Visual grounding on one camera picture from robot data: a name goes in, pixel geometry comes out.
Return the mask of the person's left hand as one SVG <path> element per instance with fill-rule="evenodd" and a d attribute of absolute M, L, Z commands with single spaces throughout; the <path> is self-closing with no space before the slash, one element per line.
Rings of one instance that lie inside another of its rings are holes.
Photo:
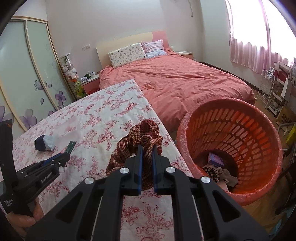
<path fill-rule="evenodd" d="M 34 200 L 34 204 L 33 217 L 15 214 L 13 212 L 6 214 L 7 220 L 22 238 L 25 238 L 27 235 L 26 228 L 33 226 L 37 221 L 44 217 L 44 212 L 38 198 Z"/>

